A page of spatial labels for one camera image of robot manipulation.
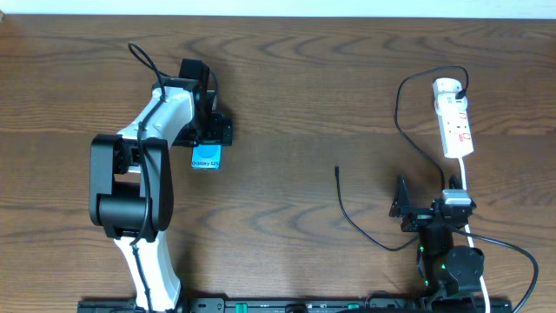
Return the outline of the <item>Samsung Galaxy smartphone teal screen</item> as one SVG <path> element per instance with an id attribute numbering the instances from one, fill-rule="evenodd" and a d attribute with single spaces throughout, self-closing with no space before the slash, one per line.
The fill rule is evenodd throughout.
<path id="1" fill-rule="evenodd" d="M 221 159 L 221 145 L 199 144 L 192 149 L 191 167 L 196 170 L 219 170 Z"/>

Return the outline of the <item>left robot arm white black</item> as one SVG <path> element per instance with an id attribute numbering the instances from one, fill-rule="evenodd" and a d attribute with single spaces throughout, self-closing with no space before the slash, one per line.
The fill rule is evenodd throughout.
<path id="1" fill-rule="evenodd" d="M 218 170 L 233 124 L 216 111 L 214 74 L 201 60 L 183 59 L 177 76 L 159 74 L 143 111 L 115 135 L 90 146 L 89 216 L 123 253 L 136 298 L 121 304 L 79 305 L 79 310 L 181 312 L 182 283 L 173 269 L 166 230 L 174 209 L 169 151 L 192 150 L 194 170 Z"/>

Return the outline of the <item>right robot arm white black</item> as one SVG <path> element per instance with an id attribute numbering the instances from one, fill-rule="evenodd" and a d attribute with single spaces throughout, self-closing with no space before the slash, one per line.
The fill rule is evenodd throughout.
<path id="1" fill-rule="evenodd" d="M 414 207 L 404 177 L 398 177 L 389 215 L 401 219 L 403 232 L 418 234 L 418 268 L 427 286 L 420 299 L 423 309 L 444 309 L 447 305 L 440 302 L 470 297 L 481 291 L 483 252 L 453 241 L 453 232 L 468 224 L 475 208 L 475 202 L 458 187 L 456 179 L 452 188 L 443 190 L 441 197 L 434 199 L 429 207 Z"/>

